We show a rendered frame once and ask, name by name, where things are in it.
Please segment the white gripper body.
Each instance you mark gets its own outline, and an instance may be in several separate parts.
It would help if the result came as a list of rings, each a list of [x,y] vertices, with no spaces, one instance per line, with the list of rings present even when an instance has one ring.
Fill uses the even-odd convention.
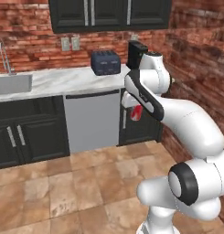
[[[131,108],[139,105],[139,101],[134,98],[127,90],[123,93],[122,96],[122,106],[124,108]]]

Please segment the red soda can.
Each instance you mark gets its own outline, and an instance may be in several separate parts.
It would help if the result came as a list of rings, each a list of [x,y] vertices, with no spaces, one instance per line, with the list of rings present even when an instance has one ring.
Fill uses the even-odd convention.
[[[138,122],[142,117],[142,113],[143,113],[143,106],[142,105],[136,105],[136,106],[132,107],[131,120],[134,122]]]

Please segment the dark base cupboard door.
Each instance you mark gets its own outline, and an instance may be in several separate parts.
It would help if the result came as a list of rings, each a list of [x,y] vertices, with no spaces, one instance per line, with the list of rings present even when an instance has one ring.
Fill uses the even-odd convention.
[[[127,108],[126,128],[123,129],[123,109],[125,108],[120,105],[119,146],[152,140],[161,141],[163,126],[151,117],[146,109],[143,109],[141,119],[134,122],[131,120],[132,109]]]
[[[27,164],[69,155],[67,127],[57,118],[25,119],[16,122],[16,127],[18,125],[21,126],[26,141],[23,146],[17,132]]]
[[[6,127],[11,125],[7,122],[0,122],[0,168],[19,165],[20,160],[17,147],[13,147],[9,139]]]

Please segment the grey dishwasher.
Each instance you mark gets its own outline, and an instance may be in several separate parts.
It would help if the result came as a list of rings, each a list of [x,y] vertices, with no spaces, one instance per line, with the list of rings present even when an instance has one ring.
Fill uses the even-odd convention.
[[[120,92],[70,100],[65,96],[64,107],[72,153],[119,143]]]

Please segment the dark blue toaster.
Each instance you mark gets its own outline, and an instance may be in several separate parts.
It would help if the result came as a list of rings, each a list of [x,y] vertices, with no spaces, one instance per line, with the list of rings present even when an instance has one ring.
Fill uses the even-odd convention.
[[[119,74],[121,60],[113,50],[92,51],[91,68],[96,76]]]

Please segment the black coffee machine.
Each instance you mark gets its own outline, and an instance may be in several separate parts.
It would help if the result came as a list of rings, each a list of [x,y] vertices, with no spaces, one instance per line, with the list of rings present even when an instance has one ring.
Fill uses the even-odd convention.
[[[126,66],[129,69],[138,69],[142,55],[148,51],[148,46],[143,43],[130,40],[128,43],[128,59]]]

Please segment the dark panel under sink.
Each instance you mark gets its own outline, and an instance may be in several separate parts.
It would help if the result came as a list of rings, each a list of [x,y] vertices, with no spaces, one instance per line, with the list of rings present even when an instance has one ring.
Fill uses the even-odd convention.
[[[0,123],[25,118],[57,118],[65,126],[63,98],[61,96],[0,102]]]

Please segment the steel sink basin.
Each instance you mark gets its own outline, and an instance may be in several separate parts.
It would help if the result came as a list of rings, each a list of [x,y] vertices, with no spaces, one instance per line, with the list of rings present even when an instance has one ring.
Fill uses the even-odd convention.
[[[0,95],[32,90],[32,74],[0,77]]]

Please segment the steel tap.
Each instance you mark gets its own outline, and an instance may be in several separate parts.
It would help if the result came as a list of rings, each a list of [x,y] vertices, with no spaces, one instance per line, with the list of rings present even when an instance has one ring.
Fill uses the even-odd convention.
[[[0,55],[3,61],[5,71],[8,75],[15,75],[15,69],[10,66],[8,56],[5,51],[5,43],[3,40],[0,41]]]

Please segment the dark wall cupboard door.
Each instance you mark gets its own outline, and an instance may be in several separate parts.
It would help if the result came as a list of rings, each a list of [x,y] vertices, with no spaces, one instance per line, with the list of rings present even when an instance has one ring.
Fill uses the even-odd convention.
[[[94,0],[95,31],[121,31],[125,29],[127,0]]]
[[[85,27],[83,0],[48,0],[55,34],[78,32]]]
[[[168,28],[172,0],[132,0],[132,29]]]

